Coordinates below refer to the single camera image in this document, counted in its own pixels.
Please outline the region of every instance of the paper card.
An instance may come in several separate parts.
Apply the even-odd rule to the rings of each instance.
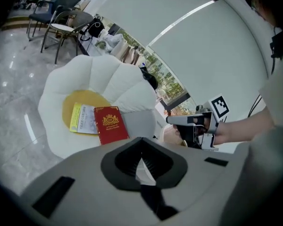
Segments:
[[[70,131],[97,134],[93,110],[94,106],[75,103],[70,122]]]

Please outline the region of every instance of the red booklet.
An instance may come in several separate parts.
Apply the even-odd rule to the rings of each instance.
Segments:
[[[101,145],[129,138],[117,106],[94,108],[94,117]]]

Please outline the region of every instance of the window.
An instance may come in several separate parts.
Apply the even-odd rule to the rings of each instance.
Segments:
[[[174,109],[172,109],[172,114],[174,115],[193,115],[195,114],[196,105],[191,98],[188,98]]]
[[[166,104],[171,103],[176,100],[176,98],[186,93],[185,89],[155,55],[151,55],[146,51],[139,42],[127,34],[122,28],[120,28],[116,34],[120,33],[124,36],[124,39],[129,45],[139,46],[140,53],[142,53],[146,59],[146,67],[149,73],[154,75],[158,81],[158,90],[163,90],[166,94],[163,98]]]
[[[102,23],[108,30],[114,23],[103,17]],[[122,34],[130,46],[138,46],[138,50],[146,59],[145,66],[158,81],[157,92],[164,95],[160,108],[172,111],[174,115],[193,114],[196,105],[185,88],[177,81],[169,69],[159,60],[155,54],[150,54],[137,40],[130,36],[124,29],[119,28],[116,34]]]

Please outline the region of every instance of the cable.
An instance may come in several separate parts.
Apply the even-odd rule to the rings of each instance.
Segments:
[[[91,44],[91,42],[92,42],[92,39],[93,39],[93,37],[91,37],[91,40],[90,40],[90,42],[89,42],[89,44],[88,44],[88,47],[87,47],[87,49],[86,49],[86,52],[87,52],[88,49],[89,49],[89,46],[90,46],[90,44]]]
[[[273,58],[273,67],[272,67],[272,71],[271,71],[271,74],[274,73],[274,70],[275,70],[275,53],[274,53],[274,49],[272,49],[272,58]],[[260,95],[258,95],[257,99],[255,100],[254,104],[252,105],[251,109],[250,109],[250,112],[249,112],[249,115],[248,115],[248,118],[251,116],[251,114],[253,113],[254,109],[256,108],[256,106],[259,104],[259,102],[261,101],[262,97],[260,98],[260,100],[256,103],[256,101],[259,99]]]
[[[84,37],[85,37],[86,31],[87,31],[87,30],[89,31],[89,29],[90,29],[92,26],[95,26],[96,28],[99,28],[99,27],[100,27],[100,22],[95,22],[95,23],[91,24],[88,28],[86,28],[86,30],[84,31],[84,34],[81,34],[81,37],[80,37],[80,40],[81,40],[81,41],[88,41],[88,40],[90,40],[90,38],[84,40],[84,39],[83,39],[83,35],[84,35]]]
[[[259,98],[260,98],[260,95],[258,95],[258,97],[257,97],[257,99],[255,100],[254,104],[251,106],[250,112],[249,112],[247,118],[249,118],[249,117],[251,116],[251,114],[253,113],[254,109],[256,108],[256,106],[258,105],[258,103],[260,102],[261,98],[260,98],[260,99],[259,99]]]

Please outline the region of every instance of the black panel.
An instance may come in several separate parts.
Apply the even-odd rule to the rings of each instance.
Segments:
[[[170,104],[165,106],[165,109],[167,111],[170,111],[172,109],[174,109],[175,107],[179,106],[182,102],[186,101],[188,98],[190,98],[190,95],[188,93],[182,95],[179,98],[176,98],[175,101],[172,101]]]
[[[223,166],[223,167],[226,167],[227,164],[228,164],[228,161],[224,161],[224,160],[212,158],[212,157],[208,157],[204,161],[210,162],[210,163],[215,164],[215,165]]]
[[[113,24],[110,29],[108,30],[108,34],[111,34],[111,35],[115,35],[116,32],[120,29],[119,26],[117,26],[116,24]]]
[[[187,116],[187,123],[188,124],[191,124],[191,123],[194,123],[194,117],[193,116]]]
[[[182,156],[139,137],[107,153],[101,162],[101,170],[116,188],[139,191],[141,186],[136,181],[135,174],[141,158],[156,180],[157,187],[161,189],[176,186],[188,169]]]
[[[141,197],[160,220],[178,213],[177,209],[166,205],[161,189],[156,186],[141,185]]]
[[[60,177],[54,185],[34,203],[33,208],[44,217],[49,218],[74,182],[75,180],[73,178]]]
[[[188,147],[201,149],[201,146],[194,142],[194,135],[196,134],[197,127],[177,125],[177,129],[180,133],[181,138],[186,141]]]

